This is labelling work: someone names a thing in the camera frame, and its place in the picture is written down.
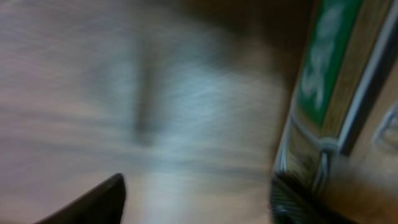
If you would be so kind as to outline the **orange spaghetti packet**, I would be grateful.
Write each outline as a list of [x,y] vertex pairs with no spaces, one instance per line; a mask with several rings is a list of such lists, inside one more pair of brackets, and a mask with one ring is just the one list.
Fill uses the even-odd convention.
[[276,175],[355,223],[397,222],[397,0],[315,3]]

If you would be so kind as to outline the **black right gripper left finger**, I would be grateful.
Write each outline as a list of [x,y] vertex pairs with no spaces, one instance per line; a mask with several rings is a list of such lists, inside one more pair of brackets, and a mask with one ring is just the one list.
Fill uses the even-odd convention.
[[120,224],[125,201],[124,176],[117,173],[37,224]]

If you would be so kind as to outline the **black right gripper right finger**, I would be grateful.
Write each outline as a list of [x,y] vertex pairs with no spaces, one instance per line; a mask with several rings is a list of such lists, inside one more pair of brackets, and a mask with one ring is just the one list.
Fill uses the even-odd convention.
[[275,224],[356,224],[332,212],[287,175],[272,178],[269,201]]

